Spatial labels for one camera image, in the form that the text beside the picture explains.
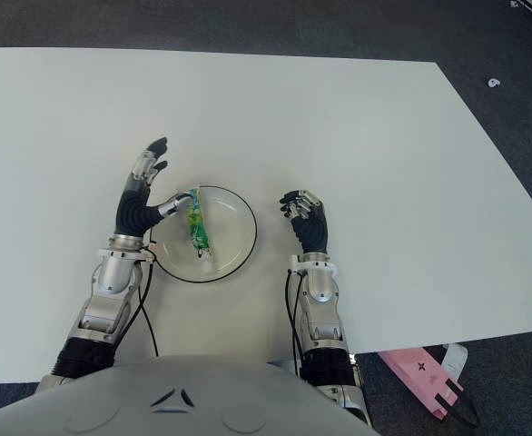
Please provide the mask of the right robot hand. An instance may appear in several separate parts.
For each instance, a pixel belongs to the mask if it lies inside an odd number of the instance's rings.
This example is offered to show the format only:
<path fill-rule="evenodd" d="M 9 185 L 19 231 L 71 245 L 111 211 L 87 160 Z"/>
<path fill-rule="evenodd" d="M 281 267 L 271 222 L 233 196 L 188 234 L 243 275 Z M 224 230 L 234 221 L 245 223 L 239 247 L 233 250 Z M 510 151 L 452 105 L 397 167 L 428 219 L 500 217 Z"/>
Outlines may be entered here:
<path fill-rule="evenodd" d="M 280 204 L 303 252 L 326 253 L 328 225 L 323 202 L 308 190 L 294 190 L 285 193 Z"/>

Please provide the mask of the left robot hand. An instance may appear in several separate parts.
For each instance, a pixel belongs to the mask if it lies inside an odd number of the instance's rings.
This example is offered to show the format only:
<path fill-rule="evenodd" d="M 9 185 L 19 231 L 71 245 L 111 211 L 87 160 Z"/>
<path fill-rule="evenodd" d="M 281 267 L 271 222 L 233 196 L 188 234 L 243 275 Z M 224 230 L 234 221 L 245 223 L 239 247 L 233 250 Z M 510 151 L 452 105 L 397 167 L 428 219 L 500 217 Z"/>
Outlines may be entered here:
<path fill-rule="evenodd" d="M 148 204 L 155 177 L 168 163 L 159 159 L 168 150 L 166 137 L 149 144 L 137 157 L 130 171 L 117 206 L 115 236 L 143 238 L 145 233 L 164 218 L 178 212 L 192 201 L 188 192 L 179 192 L 155 206 Z"/>

